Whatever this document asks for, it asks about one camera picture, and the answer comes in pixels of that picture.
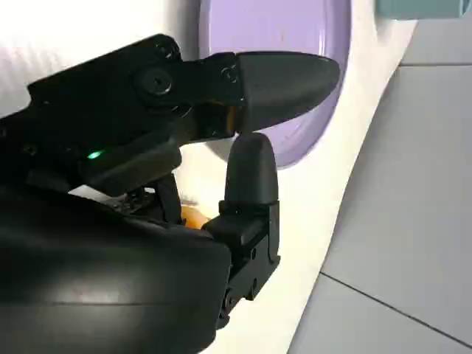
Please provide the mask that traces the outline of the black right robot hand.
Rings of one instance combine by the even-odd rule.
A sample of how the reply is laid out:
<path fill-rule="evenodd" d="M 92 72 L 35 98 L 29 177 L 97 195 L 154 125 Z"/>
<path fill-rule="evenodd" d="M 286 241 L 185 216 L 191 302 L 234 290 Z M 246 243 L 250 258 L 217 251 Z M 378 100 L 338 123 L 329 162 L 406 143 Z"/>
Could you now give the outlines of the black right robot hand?
<path fill-rule="evenodd" d="M 185 61 L 158 34 L 30 84 L 1 119 L 1 351 L 206 349 L 280 264 L 263 129 L 339 78 L 302 52 Z"/>

